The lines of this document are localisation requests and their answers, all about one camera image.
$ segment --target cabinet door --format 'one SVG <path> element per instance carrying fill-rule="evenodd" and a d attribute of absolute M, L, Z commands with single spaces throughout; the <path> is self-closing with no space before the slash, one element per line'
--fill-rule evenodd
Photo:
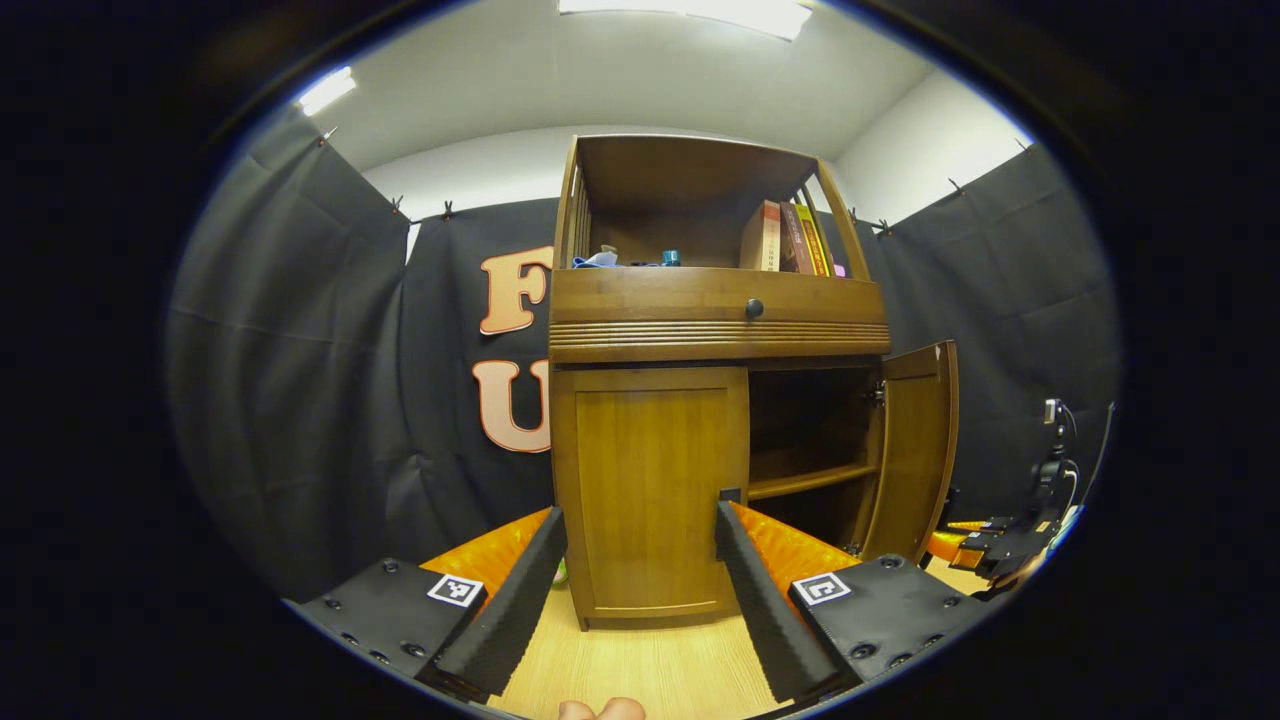
<path fill-rule="evenodd" d="M 713 530 L 721 488 L 746 488 L 746 369 L 561 370 L 550 393 L 580 621 L 731 606 Z"/>
<path fill-rule="evenodd" d="M 951 483 L 957 430 L 955 341 L 890 357 L 884 379 L 884 447 L 863 557 L 924 556 Z"/>

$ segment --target book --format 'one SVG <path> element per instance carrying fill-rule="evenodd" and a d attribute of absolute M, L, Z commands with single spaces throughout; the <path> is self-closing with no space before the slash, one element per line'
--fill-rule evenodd
<path fill-rule="evenodd" d="M 748 270 L 780 270 L 782 260 L 782 215 L 777 202 L 765 200 L 751 213 L 742 229 L 739 268 Z"/>
<path fill-rule="evenodd" d="M 794 273 L 805 275 L 817 274 L 813 256 L 809 254 L 809 243 L 804 238 L 804 229 L 800 228 L 800 215 L 791 202 L 781 202 L 782 206 L 782 243 L 786 246 L 783 258 L 790 256 L 795 264 Z"/>
<path fill-rule="evenodd" d="M 814 274 L 829 278 L 832 274 L 831 265 L 827 263 L 827 251 L 822 246 L 822 236 L 818 234 L 813 213 L 809 211 L 809 208 L 796 202 L 796 215 L 800 217 L 800 229 L 804 232 L 805 242 L 809 246 L 809 255 L 813 256 Z"/>

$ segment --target open cabinet door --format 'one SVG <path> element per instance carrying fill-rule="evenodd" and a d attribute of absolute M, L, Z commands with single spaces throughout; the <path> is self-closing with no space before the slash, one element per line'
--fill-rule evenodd
<path fill-rule="evenodd" d="M 864 559 L 892 552 L 919 562 L 951 484 L 959 410 L 955 341 L 882 365 L 884 448 Z"/>

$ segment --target orange letter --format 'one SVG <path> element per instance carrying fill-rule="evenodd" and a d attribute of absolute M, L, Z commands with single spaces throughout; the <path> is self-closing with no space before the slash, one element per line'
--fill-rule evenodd
<path fill-rule="evenodd" d="M 495 445 L 513 452 L 547 452 L 552 447 L 552 427 L 547 423 L 547 360 L 529 368 L 543 391 L 543 423 L 532 430 L 516 425 L 511 415 L 511 380 L 520 375 L 520 366 L 507 360 L 483 360 L 471 368 L 480 380 L 480 425 Z"/>
<path fill-rule="evenodd" d="M 481 334 L 502 334 L 534 324 L 534 314 L 525 310 L 522 295 L 534 305 L 547 295 L 547 270 L 550 269 L 553 247 L 522 250 L 511 255 L 489 258 L 480 269 L 489 273 L 489 314 L 480 320 Z M 525 265 L 532 265 L 520 274 Z"/>

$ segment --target drawer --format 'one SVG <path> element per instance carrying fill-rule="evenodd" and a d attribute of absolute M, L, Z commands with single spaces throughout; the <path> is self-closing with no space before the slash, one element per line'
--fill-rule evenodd
<path fill-rule="evenodd" d="M 883 355 L 879 286 L 733 268 L 553 270 L 552 363 Z M 749 318 L 749 300 L 763 311 Z"/>

